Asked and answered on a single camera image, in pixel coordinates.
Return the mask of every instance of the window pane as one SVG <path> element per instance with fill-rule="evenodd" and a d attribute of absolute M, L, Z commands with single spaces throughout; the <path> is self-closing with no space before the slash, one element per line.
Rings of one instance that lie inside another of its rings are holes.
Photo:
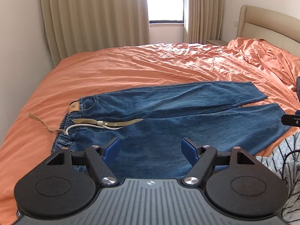
<path fill-rule="evenodd" d="M 183 20 L 183 0 L 148 0 L 149 20 Z"/>

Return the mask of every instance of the window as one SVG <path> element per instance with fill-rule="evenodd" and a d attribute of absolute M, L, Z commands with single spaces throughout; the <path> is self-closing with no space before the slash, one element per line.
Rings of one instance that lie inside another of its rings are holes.
<path fill-rule="evenodd" d="M 148 0 L 150 23 L 183 23 L 184 0 Z"/>

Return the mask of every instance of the gray fabric with black lines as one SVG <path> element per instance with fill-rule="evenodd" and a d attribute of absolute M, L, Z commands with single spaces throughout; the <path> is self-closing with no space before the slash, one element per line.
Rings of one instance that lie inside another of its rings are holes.
<path fill-rule="evenodd" d="M 286 138 L 273 150 L 269 157 L 256 156 L 272 172 L 281 178 L 282 166 L 285 156 L 300 149 L 300 132 L 296 132 Z M 300 154 L 294 153 L 288 156 L 284 167 L 284 177 L 289 187 L 288 200 L 282 211 L 282 217 L 291 225 L 300 224 Z"/>

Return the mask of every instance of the black cable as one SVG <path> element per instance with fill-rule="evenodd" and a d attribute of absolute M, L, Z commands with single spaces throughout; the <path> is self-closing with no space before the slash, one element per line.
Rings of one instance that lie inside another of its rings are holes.
<path fill-rule="evenodd" d="M 284 180 L 284 181 L 286 181 L 286 180 L 284 179 L 284 166 L 285 166 L 285 162 L 287 161 L 287 158 L 289 157 L 290 154 L 294 154 L 294 153 L 297 153 L 297 152 L 300 152 L 300 149 L 299 149 L 299 150 L 293 150 L 293 151 L 289 152 L 289 153 L 285 156 L 285 158 L 284 158 L 283 165 L 282 165 L 282 173 L 281 173 L 281 179 Z"/>

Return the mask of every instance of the curtain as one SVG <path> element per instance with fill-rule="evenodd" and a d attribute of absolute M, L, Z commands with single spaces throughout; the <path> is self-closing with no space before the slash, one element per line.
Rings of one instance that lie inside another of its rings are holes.
<path fill-rule="evenodd" d="M 147 0 L 41 0 L 54 66 L 75 53 L 149 44 Z"/>
<path fill-rule="evenodd" d="M 184 6 L 185 43 L 220 39 L 224 0 L 184 0 Z"/>

